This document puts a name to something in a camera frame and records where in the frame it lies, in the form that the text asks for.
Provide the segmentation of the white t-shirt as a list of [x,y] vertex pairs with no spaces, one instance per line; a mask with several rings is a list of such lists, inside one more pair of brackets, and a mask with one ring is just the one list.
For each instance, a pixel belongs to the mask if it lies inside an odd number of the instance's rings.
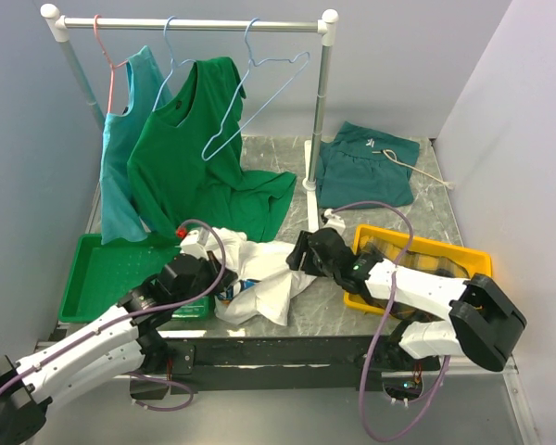
[[237,273],[237,287],[228,303],[216,298],[215,313],[231,324],[260,315],[274,324],[287,325],[290,301],[315,277],[289,269],[286,258],[294,245],[282,241],[256,243],[244,233],[217,228],[226,252],[226,266]]

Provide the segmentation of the green t-shirt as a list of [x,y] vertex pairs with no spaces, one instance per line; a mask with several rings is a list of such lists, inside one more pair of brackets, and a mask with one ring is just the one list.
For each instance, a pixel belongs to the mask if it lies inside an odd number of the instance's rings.
[[192,65],[178,94],[147,118],[127,162],[133,201],[154,232],[188,219],[272,241],[297,182],[292,172],[245,170],[239,121],[245,89],[229,57]]

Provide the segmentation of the blue wire hanger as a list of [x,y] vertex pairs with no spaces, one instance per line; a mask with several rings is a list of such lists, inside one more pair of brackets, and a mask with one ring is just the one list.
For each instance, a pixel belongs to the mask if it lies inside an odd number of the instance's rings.
[[234,89],[221,123],[203,146],[200,156],[211,161],[267,108],[310,63],[310,51],[292,57],[257,57],[249,35],[261,22],[253,18],[246,26],[243,41],[247,51],[247,67]]

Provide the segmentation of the blue hanger holding green shirt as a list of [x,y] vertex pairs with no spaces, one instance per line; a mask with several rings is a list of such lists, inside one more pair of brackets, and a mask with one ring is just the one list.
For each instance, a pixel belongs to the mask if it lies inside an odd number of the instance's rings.
[[187,59],[183,60],[182,62],[178,62],[176,60],[176,57],[175,57],[174,51],[173,51],[173,47],[172,47],[170,38],[168,36],[168,32],[169,32],[169,28],[171,26],[171,23],[174,20],[177,20],[177,19],[178,19],[177,16],[169,16],[166,20],[166,23],[165,23],[164,27],[163,27],[163,40],[164,40],[164,43],[167,47],[167,51],[168,51],[168,55],[169,55],[170,69],[169,69],[169,73],[163,79],[163,81],[162,81],[162,83],[161,83],[161,85],[158,89],[158,93],[157,93],[155,102],[153,103],[152,112],[155,112],[161,106],[166,105],[172,99],[171,90],[169,88],[169,81],[172,78],[175,71],[180,69],[181,67],[183,67],[184,65],[186,65],[188,63],[195,63],[196,62],[192,58],[187,58]]

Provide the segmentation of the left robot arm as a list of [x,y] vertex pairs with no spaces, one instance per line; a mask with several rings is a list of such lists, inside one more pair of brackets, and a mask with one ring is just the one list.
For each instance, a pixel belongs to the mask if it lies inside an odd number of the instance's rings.
[[99,360],[111,362],[113,350],[120,352],[124,373],[159,370],[166,343],[158,328],[180,307],[218,290],[226,274],[224,253],[180,253],[76,333],[17,361],[0,356],[0,444],[32,438],[57,391],[74,390],[73,377]]

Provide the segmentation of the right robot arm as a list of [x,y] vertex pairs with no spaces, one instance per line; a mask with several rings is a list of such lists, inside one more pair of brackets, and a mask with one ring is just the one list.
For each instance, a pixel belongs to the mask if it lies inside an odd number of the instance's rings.
[[468,274],[447,257],[403,251],[377,236],[350,248],[334,228],[303,231],[286,263],[292,271],[329,277],[398,319],[401,332],[386,350],[400,370],[426,357],[465,356],[500,372],[526,327],[492,277]]

